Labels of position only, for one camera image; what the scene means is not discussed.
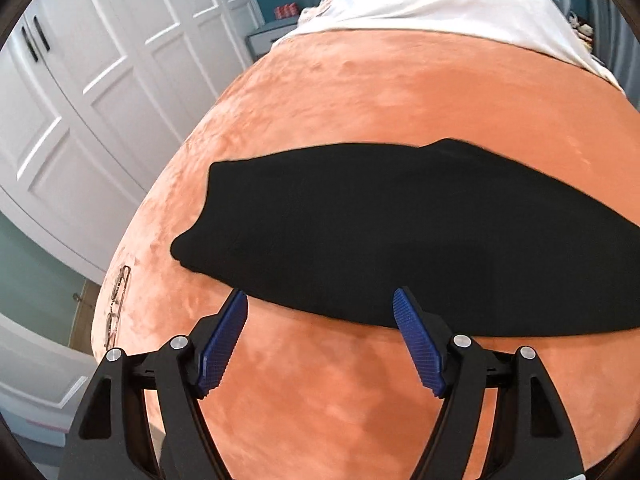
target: folded black garment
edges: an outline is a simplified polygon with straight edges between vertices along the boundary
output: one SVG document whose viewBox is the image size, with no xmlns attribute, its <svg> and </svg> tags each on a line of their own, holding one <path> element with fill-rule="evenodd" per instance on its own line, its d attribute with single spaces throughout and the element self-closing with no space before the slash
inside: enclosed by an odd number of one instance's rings
<svg viewBox="0 0 640 480">
<path fill-rule="evenodd" d="M 396 326 L 392 294 L 408 285 L 470 335 L 640 326 L 640 228 L 459 140 L 214 163 L 203 211 L 171 254 L 256 298 L 372 325 Z"/>
</svg>

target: orange bedspread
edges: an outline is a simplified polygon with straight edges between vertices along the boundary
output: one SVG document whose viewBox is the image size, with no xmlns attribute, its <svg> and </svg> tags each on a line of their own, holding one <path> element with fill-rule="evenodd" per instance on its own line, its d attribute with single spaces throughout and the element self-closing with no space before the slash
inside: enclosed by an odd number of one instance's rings
<svg viewBox="0 0 640 480">
<path fill-rule="evenodd" d="M 96 357 L 104 355 L 108 296 L 123 264 L 132 273 L 116 342 L 129 354 L 189 333 L 222 305 L 228 286 L 181 268 L 169 254 L 200 213 L 213 161 L 332 142 L 424 145 L 444 137 L 519 160 L 640 224 L 640 114 L 603 79 L 542 54 L 453 34 L 300 36 L 226 90 L 140 206 L 98 300 Z M 586 466 L 638 420 L 640 356 L 631 350 L 640 330 L 479 341 L 539 351 Z M 149 397 L 150 419 L 160 425 Z M 479 475 L 494 401 L 489 390 L 467 479 Z M 201 406 L 236 479 L 404 480 L 440 401 L 420 386 L 399 332 L 250 298 L 222 385 Z"/>
</svg>

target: white drawer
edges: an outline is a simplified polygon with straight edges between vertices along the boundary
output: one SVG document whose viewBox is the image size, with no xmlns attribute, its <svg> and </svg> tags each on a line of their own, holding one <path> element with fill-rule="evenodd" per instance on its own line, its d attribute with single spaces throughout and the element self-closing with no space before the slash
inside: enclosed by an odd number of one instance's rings
<svg viewBox="0 0 640 480">
<path fill-rule="evenodd" d="M 289 34 L 292 30 L 295 30 L 296 27 L 297 25 L 289 25 L 250 36 L 249 42 L 251 43 L 251 48 L 254 50 L 255 56 L 264 56 L 271 50 L 271 47 L 276 41 L 284 35 Z"/>
</svg>

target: blue gripper pad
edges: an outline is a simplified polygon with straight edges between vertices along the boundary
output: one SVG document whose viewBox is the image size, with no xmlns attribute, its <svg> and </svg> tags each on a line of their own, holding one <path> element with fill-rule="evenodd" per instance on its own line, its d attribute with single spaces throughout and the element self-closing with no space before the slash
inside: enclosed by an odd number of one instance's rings
<svg viewBox="0 0 640 480">
<path fill-rule="evenodd" d="M 200 359 L 198 387 L 204 395 L 220 385 L 248 314 L 244 292 L 238 292 L 227 307 Z"/>
<path fill-rule="evenodd" d="M 440 397 L 447 385 L 442 377 L 442 356 L 433 343 L 415 307 L 404 290 L 398 288 L 394 293 L 394 317 L 402 334 L 406 347 L 414 360 L 415 368 L 422 381 Z"/>
</svg>

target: white fabric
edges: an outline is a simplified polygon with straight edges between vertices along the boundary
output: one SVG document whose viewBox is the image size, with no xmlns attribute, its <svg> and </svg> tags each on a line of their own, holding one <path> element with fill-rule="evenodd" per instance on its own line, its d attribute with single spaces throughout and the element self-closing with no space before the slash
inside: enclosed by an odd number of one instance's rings
<svg viewBox="0 0 640 480">
<path fill-rule="evenodd" d="M 331 0 L 279 42 L 337 29 L 402 28 L 453 32 L 542 52 L 600 76 L 622 91 L 576 37 L 552 0 Z"/>
</svg>

